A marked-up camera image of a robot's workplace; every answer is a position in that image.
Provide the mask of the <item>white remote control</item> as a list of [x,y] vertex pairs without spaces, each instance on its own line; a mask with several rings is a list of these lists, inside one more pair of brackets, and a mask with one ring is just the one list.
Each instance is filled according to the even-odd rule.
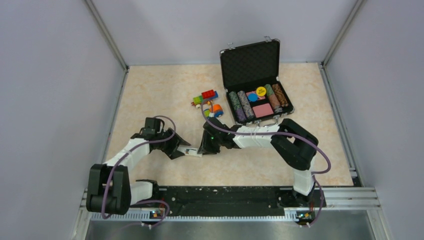
[[197,158],[201,158],[203,156],[202,153],[199,153],[199,149],[194,147],[180,146],[177,148],[177,151],[182,153],[184,156],[197,157]]

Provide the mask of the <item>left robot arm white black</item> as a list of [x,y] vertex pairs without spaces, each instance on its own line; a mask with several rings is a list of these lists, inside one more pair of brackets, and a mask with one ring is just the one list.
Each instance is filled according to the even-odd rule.
[[160,202],[157,181],[142,179],[130,182],[130,172],[144,157],[159,150],[171,159],[184,156],[179,147],[191,144],[176,133],[175,126],[165,129],[166,116],[147,117],[144,127],[134,133],[128,143],[114,157],[102,164],[94,164],[89,171],[86,209],[110,215],[124,215],[130,206],[143,201],[154,207]]

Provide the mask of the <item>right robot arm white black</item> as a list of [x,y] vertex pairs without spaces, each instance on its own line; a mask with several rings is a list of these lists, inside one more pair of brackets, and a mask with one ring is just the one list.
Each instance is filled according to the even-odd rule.
[[217,118],[208,118],[198,154],[214,155],[221,147],[227,149],[274,149],[292,168],[293,200],[307,206],[314,198],[315,181],[312,168],[318,152],[318,139],[294,120],[286,118],[280,124],[249,127],[236,124],[228,127]]

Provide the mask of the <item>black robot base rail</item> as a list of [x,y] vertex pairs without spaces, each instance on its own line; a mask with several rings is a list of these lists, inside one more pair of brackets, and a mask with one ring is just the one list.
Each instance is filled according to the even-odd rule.
[[324,192],[313,187],[307,196],[288,186],[161,186],[131,209],[150,211],[147,221],[312,222],[327,206]]

